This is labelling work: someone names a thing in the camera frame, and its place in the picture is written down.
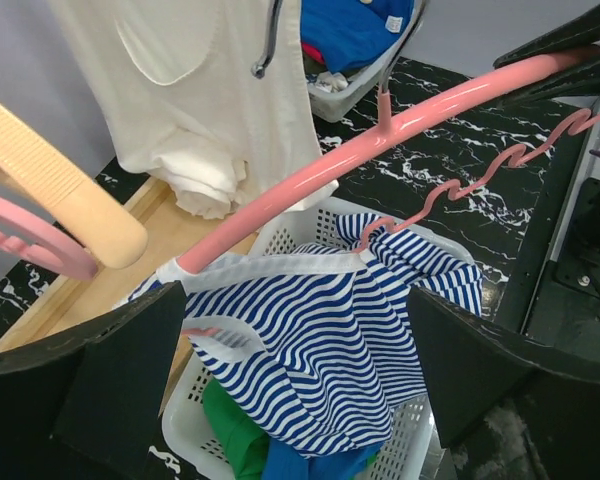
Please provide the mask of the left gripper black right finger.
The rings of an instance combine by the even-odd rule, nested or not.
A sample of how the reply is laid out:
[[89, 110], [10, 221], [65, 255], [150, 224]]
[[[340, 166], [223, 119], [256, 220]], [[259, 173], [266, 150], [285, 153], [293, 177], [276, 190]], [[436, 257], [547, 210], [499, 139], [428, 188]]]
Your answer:
[[530, 368], [484, 336], [489, 322], [438, 294], [412, 289], [408, 311], [441, 444], [454, 447]]

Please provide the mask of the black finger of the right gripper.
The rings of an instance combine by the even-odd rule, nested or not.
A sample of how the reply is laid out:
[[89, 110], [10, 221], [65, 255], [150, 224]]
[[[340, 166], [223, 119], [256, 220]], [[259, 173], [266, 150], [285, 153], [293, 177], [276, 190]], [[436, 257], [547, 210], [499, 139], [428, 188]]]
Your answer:
[[600, 3], [584, 14], [498, 57], [495, 69], [542, 54], [586, 47], [600, 41]]
[[600, 53], [539, 82], [503, 95], [501, 107], [528, 104], [562, 97], [600, 96]]

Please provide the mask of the blue white striped tank top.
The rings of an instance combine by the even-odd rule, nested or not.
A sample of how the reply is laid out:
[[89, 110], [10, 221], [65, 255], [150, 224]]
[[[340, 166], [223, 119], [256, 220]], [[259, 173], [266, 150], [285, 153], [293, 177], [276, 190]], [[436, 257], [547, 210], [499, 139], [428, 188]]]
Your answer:
[[370, 213], [335, 219], [341, 244], [222, 255], [191, 275], [162, 265], [136, 295], [179, 282], [202, 363], [267, 434], [305, 457], [380, 444], [425, 382], [407, 297], [423, 288], [479, 313], [482, 274]]

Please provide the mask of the pink plastic hanger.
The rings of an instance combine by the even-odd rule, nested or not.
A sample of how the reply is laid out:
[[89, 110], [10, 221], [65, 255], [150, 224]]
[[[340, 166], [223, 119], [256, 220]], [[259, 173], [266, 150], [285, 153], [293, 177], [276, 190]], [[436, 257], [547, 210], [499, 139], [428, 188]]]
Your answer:
[[0, 251], [67, 277], [90, 280], [98, 265], [82, 246], [45, 220], [0, 197]]

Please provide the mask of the green tank top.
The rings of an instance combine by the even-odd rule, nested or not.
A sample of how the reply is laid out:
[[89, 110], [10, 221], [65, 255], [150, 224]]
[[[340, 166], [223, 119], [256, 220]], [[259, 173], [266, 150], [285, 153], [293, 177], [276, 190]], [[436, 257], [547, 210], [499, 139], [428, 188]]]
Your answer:
[[231, 398], [216, 379], [206, 386], [203, 410], [236, 479], [260, 479], [270, 438]]

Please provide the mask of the pink striped-top hanger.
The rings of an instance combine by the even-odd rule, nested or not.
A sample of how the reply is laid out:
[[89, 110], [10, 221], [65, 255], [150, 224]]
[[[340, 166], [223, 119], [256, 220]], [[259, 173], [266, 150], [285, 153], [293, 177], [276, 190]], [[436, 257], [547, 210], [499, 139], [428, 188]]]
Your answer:
[[306, 196], [386, 150], [478, 105], [548, 78], [595, 54], [592, 47], [533, 56], [471, 79], [408, 110], [392, 114], [386, 87], [378, 93], [378, 123], [277, 184], [182, 254], [179, 267], [197, 274], [223, 253]]

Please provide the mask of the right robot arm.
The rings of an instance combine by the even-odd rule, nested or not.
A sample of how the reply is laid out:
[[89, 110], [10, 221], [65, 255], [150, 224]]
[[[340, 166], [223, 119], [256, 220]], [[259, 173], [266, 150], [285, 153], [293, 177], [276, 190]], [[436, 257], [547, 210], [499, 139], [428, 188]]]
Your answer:
[[[501, 106], [558, 97], [600, 96], [600, 3], [579, 17], [508, 52], [494, 62], [501, 68], [541, 54], [563, 53], [592, 47], [595, 54], [579, 64], [534, 84], [514, 90], [499, 99]], [[600, 186], [596, 191], [584, 183], [563, 241], [555, 280], [564, 286], [600, 300]]]

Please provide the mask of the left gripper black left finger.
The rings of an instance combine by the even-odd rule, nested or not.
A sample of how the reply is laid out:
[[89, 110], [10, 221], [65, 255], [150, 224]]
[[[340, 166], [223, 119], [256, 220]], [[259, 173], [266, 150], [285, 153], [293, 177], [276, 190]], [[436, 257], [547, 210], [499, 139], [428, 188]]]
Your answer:
[[83, 349], [53, 436], [124, 479], [140, 475], [152, 440], [184, 316], [178, 282], [85, 323]]

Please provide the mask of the cream wooden hanger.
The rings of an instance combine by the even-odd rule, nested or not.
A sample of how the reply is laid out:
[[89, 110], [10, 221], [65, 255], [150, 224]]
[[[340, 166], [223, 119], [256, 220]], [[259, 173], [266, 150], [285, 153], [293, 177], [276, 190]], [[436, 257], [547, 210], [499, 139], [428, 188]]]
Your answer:
[[148, 233], [110, 194], [0, 104], [0, 183], [57, 221], [96, 261], [123, 269], [145, 252]]

